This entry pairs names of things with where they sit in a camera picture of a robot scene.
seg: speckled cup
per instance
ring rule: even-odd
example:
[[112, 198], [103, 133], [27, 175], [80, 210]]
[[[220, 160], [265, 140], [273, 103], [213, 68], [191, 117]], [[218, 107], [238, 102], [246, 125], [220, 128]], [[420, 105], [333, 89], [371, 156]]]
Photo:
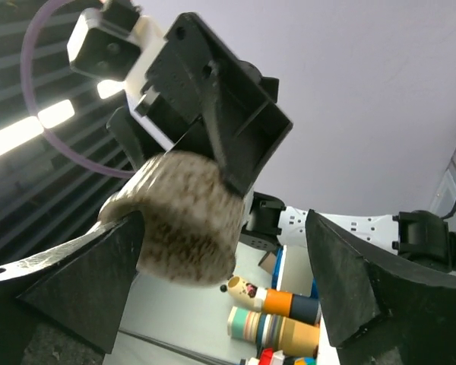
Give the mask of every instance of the speckled cup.
[[225, 188], [214, 161], [182, 151], [151, 158], [105, 202], [98, 221], [132, 211], [145, 221], [139, 272], [187, 285], [218, 284], [233, 273], [244, 201]]

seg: cup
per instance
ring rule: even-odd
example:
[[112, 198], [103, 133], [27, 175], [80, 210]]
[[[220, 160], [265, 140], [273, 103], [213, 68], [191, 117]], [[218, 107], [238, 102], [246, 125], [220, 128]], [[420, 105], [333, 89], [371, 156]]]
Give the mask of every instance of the cup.
[[244, 199], [226, 189], [213, 160], [184, 151], [152, 157], [105, 202], [98, 221], [132, 211], [145, 223], [140, 273], [195, 286], [233, 273]]

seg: light fixture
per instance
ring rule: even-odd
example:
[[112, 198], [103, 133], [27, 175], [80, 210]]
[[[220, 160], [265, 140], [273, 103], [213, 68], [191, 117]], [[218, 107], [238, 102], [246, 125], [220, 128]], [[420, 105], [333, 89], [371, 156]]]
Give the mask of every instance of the light fixture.
[[97, 85], [98, 95], [102, 99], [108, 99], [123, 90], [123, 82], [103, 80]]
[[[63, 100], [39, 112], [42, 124], [47, 128], [55, 127], [74, 115], [70, 100]], [[37, 137], [43, 126], [35, 116], [29, 116], [0, 130], [0, 156], [21, 144]]]

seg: dark ceiling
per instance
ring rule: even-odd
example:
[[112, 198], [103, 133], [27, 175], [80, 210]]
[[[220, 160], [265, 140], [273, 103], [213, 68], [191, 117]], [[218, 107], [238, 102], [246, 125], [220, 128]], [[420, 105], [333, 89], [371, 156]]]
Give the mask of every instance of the dark ceiling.
[[[44, 1], [0, 0], [0, 129], [27, 117], [21, 93], [21, 43]], [[75, 115], [54, 128], [77, 152], [109, 167], [130, 170], [125, 154], [106, 131], [123, 93], [101, 100], [97, 81], [74, 74], [66, 43], [85, 8], [75, 0], [51, 19], [40, 36], [33, 64], [40, 108], [69, 99]], [[125, 181], [85, 170], [55, 151], [41, 136], [0, 156], [0, 264], [56, 246], [86, 232], [105, 199]]]

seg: purple cable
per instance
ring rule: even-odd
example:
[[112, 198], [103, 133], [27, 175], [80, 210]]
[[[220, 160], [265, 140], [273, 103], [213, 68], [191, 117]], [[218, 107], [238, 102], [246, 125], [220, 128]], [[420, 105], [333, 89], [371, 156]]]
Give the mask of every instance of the purple cable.
[[[33, 51], [37, 43], [37, 38], [39, 37], [39, 33], [46, 22], [51, 18], [52, 14], [54, 14], [54, 12], [60, 7], [71, 1], [73, 0], [48, 0], [34, 15], [25, 32], [21, 53], [21, 86], [22, 93], [24, 94], [25, 105], [27, 106], [31, 116], [39, 115], [39, 107], [37, 106], [32, 81]], [[120, 179], [129, 179], [135, 173], [134, 171], [113, 169], [89, 160], [85, 156], [81, 156], [70, 149], [69, 146], [61, 141], [53, 132], [51, 132], [50, 129], [44, 127], [44, 125], [43, 136], [61, 154], [65, 155], [67, 158], [85, 169], [94, 171], [95, 173], [101, 173], [105, 176], [118, 177]]]

